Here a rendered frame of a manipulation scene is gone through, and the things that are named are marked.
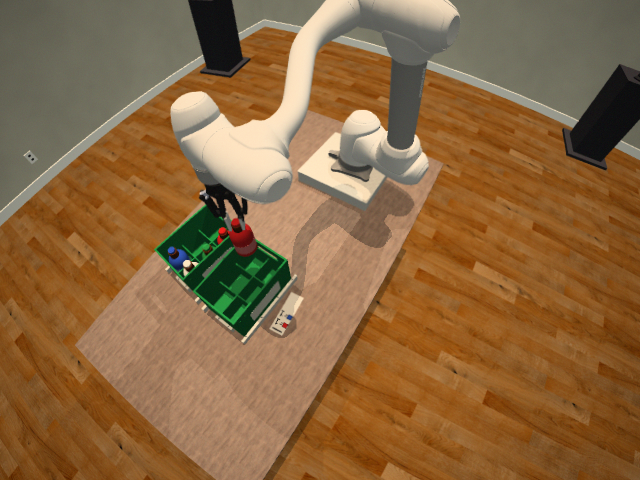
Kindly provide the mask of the cream bottle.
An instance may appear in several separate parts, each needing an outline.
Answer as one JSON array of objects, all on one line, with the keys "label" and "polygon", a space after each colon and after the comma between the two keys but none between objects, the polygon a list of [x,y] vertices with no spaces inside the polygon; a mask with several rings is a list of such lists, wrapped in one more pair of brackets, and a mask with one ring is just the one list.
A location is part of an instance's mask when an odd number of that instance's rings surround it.
[{"label": "cream bottle", "polygon": [[197,264],[198,264],[197,262],[191,262],[190,260],[185,260],[183,263],[184,276],[187,275]]}]

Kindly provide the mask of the green crate with dividers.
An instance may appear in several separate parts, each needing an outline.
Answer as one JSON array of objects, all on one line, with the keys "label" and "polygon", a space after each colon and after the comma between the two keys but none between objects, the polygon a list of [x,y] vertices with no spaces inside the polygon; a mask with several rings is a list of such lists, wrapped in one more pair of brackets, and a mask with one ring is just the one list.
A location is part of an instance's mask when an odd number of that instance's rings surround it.
[{"label": "green crate with dividers", "polygon": [[[192,291],[195,290],[201,281],[234,247],[229,236],[218,245],[218,231],[221,227],[227,227],[221,217],[215,218],[211,211],[199,210],[155,248],[155,251],[159,256],[172,270],[176,272],[176,274]],[[226,229],[229,231],[228,228]],[[204,244],[210,244],[216,248],[202,259],[202,248]],[[186,250],[182,246],[184,246]],[[168,248],[170,247],[182,249],[188,254],[191,262],[200,263],[197,264],[186,276],[184,276],[183,273],[184,268],[182,268],[178,273],[169,263]],[[193,256],[189,254],[189,252]]]},{"label": "green crate with dividers", "polygon": [[193,291],[244,337],[291,280],[285,263],[259,247],[248,257],[240,256],[233,247]]}]

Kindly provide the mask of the red bottle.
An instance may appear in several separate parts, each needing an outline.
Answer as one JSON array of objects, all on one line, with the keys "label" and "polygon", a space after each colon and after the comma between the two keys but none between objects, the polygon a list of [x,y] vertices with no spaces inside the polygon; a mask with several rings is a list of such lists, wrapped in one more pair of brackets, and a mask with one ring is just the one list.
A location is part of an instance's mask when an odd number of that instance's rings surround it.
[{"label": "red bottle", "polygon": [[236,252],[243,257],[255,253],[257,243],[251,227],[245,223],[245,230],[242,230],[238,218],[231,221],[232,231],[229,232],[230,240]]},{"label": "red bottle", "polygon": [[219,245],[229,235],[229,231],[226,228],[220,228],[218,234],[217,242]]}]

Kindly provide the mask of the cream paper strip with colored squares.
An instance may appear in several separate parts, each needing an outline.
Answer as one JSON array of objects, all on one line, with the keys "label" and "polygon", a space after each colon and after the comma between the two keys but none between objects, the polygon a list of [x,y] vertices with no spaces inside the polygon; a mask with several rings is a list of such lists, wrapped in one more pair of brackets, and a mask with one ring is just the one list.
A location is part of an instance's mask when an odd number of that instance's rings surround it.
[{"label": "cream paper strip with colored squares", "polygon": [[282,336],[303,299],[303,297],[291,293],[271,325],[270,330]]}]

